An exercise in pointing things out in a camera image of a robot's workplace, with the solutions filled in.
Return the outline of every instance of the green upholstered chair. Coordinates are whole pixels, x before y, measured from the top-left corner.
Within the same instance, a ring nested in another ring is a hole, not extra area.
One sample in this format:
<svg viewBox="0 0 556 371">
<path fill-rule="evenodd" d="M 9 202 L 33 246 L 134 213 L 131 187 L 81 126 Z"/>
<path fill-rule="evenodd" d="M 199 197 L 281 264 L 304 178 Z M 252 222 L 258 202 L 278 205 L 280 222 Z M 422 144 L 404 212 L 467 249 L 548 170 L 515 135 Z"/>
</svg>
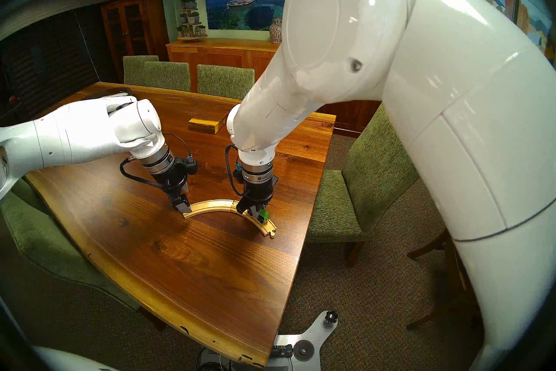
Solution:
<svg viewBox="0 0 556 371">
<path fill-rule="evenodd" d="M 146 87 L 165 88 L 166 90 L 189 91 L 191 76 L 189 64 L 168 61 L 147 61 L 143 67 Z"/>
<path fill-rule="evenodd" d="M 127 55 L 123 57 L 123 83 L 145 86 L 145 63 L 158 60 L 158 55 Z"/>
<path fill-rule="evenodd" d="M 81 254 L 24 180 L 16 182 L 0 207 L 18 251 L 32 263 L 58 278 L 89 285 L 132 309 L 139 308 L 138 302 Z"/>
<path fill-rule="evenodd" d="M 242 100 L 254 83 L 252 68 L 197 66 L 198 91 L 202 94 Z"/>
<path fill-rule="evenodd" d="M 380 105 L 342 170 L 324 170 L 306 241 L 349 243 L 347 264 L 355 265 L 373 227 L 418 177 Z"/>
</svg>

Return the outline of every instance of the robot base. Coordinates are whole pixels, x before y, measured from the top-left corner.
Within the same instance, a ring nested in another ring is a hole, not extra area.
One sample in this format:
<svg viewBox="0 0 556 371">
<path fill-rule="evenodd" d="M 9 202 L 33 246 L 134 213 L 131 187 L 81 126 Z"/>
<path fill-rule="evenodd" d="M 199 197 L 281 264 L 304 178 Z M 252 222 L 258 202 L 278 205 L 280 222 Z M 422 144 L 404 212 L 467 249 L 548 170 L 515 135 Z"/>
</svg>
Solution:
<svg viewBox="0 0 556 371">
<path fill-rule="evenodd" d="M 321 371 L 320 347 L 338 326 L 338 315 L 333 311 L 323 311 L 313 324 L 302 334 L 277 335 L 275 346 L 291 345 L 291 357 L 271 357 L 266 363 L 265 371 Z M 218 364 L 214 369 L 220 371 L 252 371 L 252 365 L 240 364 L 221 357 L 218 353 L 204 349 L 201 353 L 199 366 L 196 370 L 210 369 L 209 363 Z"/>
</svg>

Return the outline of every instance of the knob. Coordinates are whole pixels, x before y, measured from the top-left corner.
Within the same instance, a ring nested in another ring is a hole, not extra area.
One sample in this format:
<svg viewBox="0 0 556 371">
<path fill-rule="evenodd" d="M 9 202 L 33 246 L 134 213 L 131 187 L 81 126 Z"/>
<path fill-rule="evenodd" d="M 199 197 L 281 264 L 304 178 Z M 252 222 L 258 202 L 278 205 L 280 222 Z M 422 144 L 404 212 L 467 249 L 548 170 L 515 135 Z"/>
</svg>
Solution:
<svg viewBox="0 0 556 371">
<path fill-rule="evenodd" d="M 338 313 L 336 311 L 327 311 L 324 320 L 327 323 L 336 323 L 338 321 Z"/>
</svg>

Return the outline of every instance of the carpet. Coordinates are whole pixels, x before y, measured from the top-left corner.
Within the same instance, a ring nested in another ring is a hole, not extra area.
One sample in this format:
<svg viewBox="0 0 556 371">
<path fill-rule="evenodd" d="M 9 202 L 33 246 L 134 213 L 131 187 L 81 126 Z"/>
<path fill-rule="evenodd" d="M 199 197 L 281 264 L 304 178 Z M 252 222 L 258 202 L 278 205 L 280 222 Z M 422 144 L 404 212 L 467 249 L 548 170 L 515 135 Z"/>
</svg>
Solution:
<svg viewBox="0 0 556 371">
<path fill-rule="evenodd" d="M 333 136 L 326 168 L 341 168 L 353 140 Z M 446 316 L 405 329 L 449 298 L 442 251 L 415 261 L 405 256 L 444 228 L 423 182 L 388 214 L 352 269 L 343 244 L 305 245 L 280 333 L 304 332 L 321 311 L 335 309 L 339 325 L 321 349 L 324 371 L 468 369 L 482 344 L 470 318 Z M 3 218 L 0 295 L 34 344 L 119 371 L 193 371 L 201 349 L 173 328 L 156 330 L 104 293 L 44 273 L 18 254 Z"/>
</svg>

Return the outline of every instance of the chair leg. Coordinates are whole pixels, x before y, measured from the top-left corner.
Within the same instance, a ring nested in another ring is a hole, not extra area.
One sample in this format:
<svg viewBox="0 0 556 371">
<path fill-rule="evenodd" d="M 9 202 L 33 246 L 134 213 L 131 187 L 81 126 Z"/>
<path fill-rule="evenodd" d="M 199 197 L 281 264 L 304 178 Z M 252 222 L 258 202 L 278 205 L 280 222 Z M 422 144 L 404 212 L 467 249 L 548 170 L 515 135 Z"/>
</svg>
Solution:
<svg viewBox="0 0 556 371">
<path fill-rule="evenodd" d="M 357 243 L 346 243 L 346 260 L 348 268 L 353 268 L 357 263 L 359 251 L 361 251 L 363 245 L 365 245 L 364 241 Z"/>
<path fill-rule="evenodd" d="M 434 319 L 435 317 L 441 316 L 443 314 L 459 312 L 461 314 L 470 314 L 474 316 L 479 313 L 478 306 L 475 306 L 467 294 L 462 294 L 456 296 L 452 299 L 449 303 L 444 304 L 433 310 L 432 313 L 424 316 L 422 319 L 416 320 L 413 323 L 410 323 L 406 326 L 407 330 L 416 329 L 419 326 L 423 325 L 429 320 Z"/>
<path fill-rule="evenodd" d="M 433 250 L 444 250 L 443 244 L 446 242 L 446 240 L 449 237 L 450 237 L 450 234 L 448 233 L 448 230 L 444 229 L 444 231 L 439 236 L 437 236 L 435 239 L 433 239 L 427 245 L 425 245 L 424 247 L 421 247 L 417 250 L 410 251 L 409 253 L 407 253 L 407 256 L 410 259 L 415 259 L 416 257 L 422 256 L 423 254 L 427 254 L 427 253 L 429 253 L 430 251 L 433 251 Z"/>
</svg>

